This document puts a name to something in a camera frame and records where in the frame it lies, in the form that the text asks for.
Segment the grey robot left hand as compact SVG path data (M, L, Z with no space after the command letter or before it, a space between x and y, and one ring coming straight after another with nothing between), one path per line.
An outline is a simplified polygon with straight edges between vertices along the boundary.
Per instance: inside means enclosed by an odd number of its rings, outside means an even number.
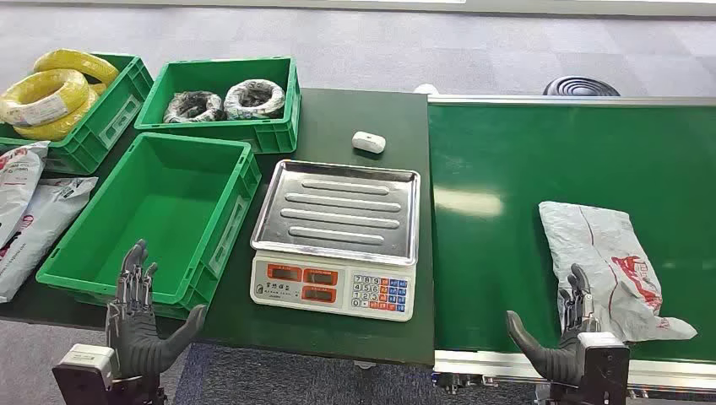
M167 371L202 331L208 306L194 306L183 325L161 338L152 301L158 265L148 267L147 243L140 239L122 259L115 297L107 303L106 341L117 359L120 378L157 376Z

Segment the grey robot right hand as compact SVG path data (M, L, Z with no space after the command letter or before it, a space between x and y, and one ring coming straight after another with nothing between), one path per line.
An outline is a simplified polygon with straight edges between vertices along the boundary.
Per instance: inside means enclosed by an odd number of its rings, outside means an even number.
M578 335L597 332L599 321L588 297L591 288L587 275L577 263L571 265L567 275L569 290L560 288L562 300L562 334L557 348L542 346L523 326L520 316L506 312L507 333L521 349L539 375L555 383L578 386L583 378L583 367L578 365Z

